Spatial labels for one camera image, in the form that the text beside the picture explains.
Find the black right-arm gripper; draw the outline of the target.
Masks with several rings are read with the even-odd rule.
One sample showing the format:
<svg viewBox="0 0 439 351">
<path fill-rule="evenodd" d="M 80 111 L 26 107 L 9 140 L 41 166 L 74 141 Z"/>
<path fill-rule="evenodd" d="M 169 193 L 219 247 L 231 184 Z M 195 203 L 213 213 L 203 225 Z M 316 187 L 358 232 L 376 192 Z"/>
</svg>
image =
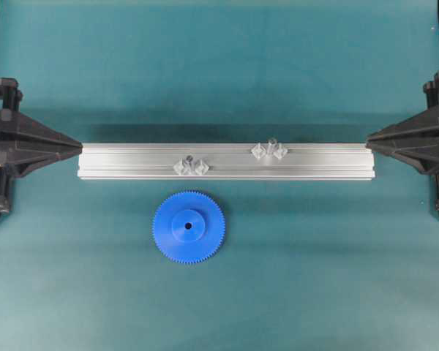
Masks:
<svg viewBox="0 0 439 351">
<path fill-rule="evenodd" d="M 435 208 L 439 213 L 439 159 L 415 151 L 407 151 L 380 142 L 439 137 L 439 71 L 423 87 L 429 109 L 404 121 L 389 125 L 367 137 L 366 147 L 413 167 L 418 173 L 432 176 L 436 185 Z"/>
</svg>

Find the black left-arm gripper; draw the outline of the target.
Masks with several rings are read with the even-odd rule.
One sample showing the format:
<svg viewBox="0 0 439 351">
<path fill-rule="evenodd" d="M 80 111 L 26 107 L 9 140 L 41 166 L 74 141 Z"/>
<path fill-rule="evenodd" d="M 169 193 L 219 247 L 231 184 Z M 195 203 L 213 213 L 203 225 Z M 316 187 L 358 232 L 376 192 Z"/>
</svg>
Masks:
<svg viewBox="0 0 439 351">
<path fill-rule="evenodd" d="M 12 143 L 0 144 L 0 217 L 11 209 L 12 177 L 25 177 L 42 167 L 77 156 L 83 149 L 80 142 L 17 112 L 22 97 L 15 79 L 0 78 L 0 100 L 4 108 L 0 110 L 0 141 Z"/>
</svg>

